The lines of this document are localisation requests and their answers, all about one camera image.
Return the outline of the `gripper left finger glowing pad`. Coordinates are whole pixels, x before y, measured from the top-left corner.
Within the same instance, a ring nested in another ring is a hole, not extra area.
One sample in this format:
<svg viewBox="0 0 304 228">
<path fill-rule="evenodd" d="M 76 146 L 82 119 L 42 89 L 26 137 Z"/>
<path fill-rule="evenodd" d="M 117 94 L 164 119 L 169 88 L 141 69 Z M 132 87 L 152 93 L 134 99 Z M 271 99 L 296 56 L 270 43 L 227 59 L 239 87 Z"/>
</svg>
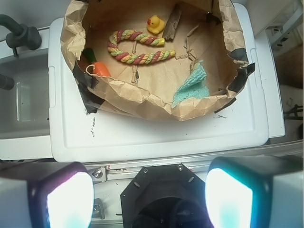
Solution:
<svg viewBox="0 0 304 228">
<path fill-rule="evenodd" d="M 0 165 L 2 228 L 87 228 L 94 186 L 79 162 Z"/>
</svg>

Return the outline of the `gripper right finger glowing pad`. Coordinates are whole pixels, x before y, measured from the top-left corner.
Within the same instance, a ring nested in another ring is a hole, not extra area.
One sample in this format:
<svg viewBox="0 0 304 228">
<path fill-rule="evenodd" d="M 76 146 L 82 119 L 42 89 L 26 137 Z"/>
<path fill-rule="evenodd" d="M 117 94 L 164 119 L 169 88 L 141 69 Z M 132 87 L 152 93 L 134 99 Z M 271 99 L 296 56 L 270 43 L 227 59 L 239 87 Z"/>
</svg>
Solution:
<svg viewBox="0 0 304 228">
<path fill-rule="evenodd" d="M 206 176 L 205 199 L 216 228 L 302 228 L 304 160 L 217 157 Z"/>
</svg>

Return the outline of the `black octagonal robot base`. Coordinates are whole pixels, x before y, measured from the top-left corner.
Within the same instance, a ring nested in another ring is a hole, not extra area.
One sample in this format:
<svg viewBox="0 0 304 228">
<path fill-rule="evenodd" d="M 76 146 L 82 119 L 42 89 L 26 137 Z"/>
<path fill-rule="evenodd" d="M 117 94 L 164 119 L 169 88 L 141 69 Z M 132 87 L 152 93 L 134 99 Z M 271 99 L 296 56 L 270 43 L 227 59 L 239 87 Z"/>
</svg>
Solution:
<svg viewBox="0 0 304 228">
<path fill-rule="evenodd" d="M 205 182 L 183 164 L 143 167 L 121 193 L 125 228 L 211 228 Z"/>
</svg>

